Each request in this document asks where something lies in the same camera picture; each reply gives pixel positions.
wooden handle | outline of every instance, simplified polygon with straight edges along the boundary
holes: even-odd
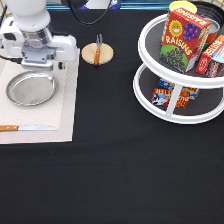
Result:
[[[99,65],[99,61],[100,61],[100,49],[97,49],[96,50],[95,60],[94,60],[94,65],[98,66]]]
[[[0,131],[18,131],[19,126],[5,125],[0,126]]]

cereal box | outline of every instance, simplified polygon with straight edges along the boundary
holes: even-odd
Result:
[[[189,71],[201,54],[211,24],[186,9],[172,11],[160,58],[181,73]]]
[[[152,104],[157,106],[168,106],[173,91],[167,89],[155,89]],[[181,92],[176,107],[186,107],[190,99],[188,92]]]
[[[165,80],[163,78],[160,78],[159,86],[161,86],[165,89],[173,90],[174,87],[175,87],[175,84],[171,83],[171,82],[168,82],[167,80]],[[182,91],[189,92],[190,93],[190,99],[192,99],[192,100],[195,100],[196,97],[198,96],[198,93],[199,93],[198,88],[191,88],[191,87],[183,87]]]
[[[210,72],[206,73],[206,71],[208,69],[208,66],[210,64],[210,61],[213,55],[215,55],[215,53],[217,53],[220,50],[220,48],[223,46],[224,46],[224,35],[220,35],[201,55],[201,58],[197,67],[198,73],[202,75],[207,75],[208,77],[212,77],[212,75],[210,74],[210,72],[212,72],[211,66],[209,69]]]
[[[224,71],[224,46],[217,51],[209,63],[208,69],[206,71],[206,76],[209,78],[215,78],[220,76]]]

food package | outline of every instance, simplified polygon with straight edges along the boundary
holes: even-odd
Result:
[[[199,59],[212,22],[186,9],[170,13],[160,58],[181,73]]]
[[[167,89],[155,89],[152,97],[152,104],[156,106],[168,106],[173,91]],[[189,92],[182,91],[176,107],[186,107],[190,100]]]
[[[212,60],[209,63],[208,69],[206,71],[206,76],[209,78],[215,78],[220,76],[224,71],[224,46],[217,51]]]
[[[159,86],[161,86],[165,89],[173,90],[175,87],[175,84],[168,82],[167,80],[165,80],[163,78],[160,78]],[[196,97],[198,96],[199,90],[200,89],[198,89],[198,88],[191,88],[191,87],[183,87],[182,88],[182,91],[190,93],[190,99],[192,99],[192,100],[196,99]]]
[[[215,62],[213,61],[210,67],[209,67],[209,64],[212,61],[213,56],[215,56],[223,46],[224,46],[224,35],[220,35],[201,55],[201,58],[197,67],[198,73],[202,75],[206,75],[208,77],[218,76],[218,75],[215,75],[216,72],[214,72],[212,75],[212,69],[213,68],[216,69],[217,67],[217,65],[214,66]]]

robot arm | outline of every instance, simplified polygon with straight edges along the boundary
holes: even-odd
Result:
[[[65,4],[67,0],[49,0]],[[87,0],[72,0],[74,7]],[[52,60],[75,61],[76,39],[69,35],[54,35],[46,0],[6,0],[13,17],[3,23],[0,36],[7,53],[22,57],[26,69],[52,70]]]

metal plate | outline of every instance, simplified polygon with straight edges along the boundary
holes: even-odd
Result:
[[[25,72],[9,82],[6,94],[17,105],[34,106],[49,100],[56,87],[57,81],[50,74]]]

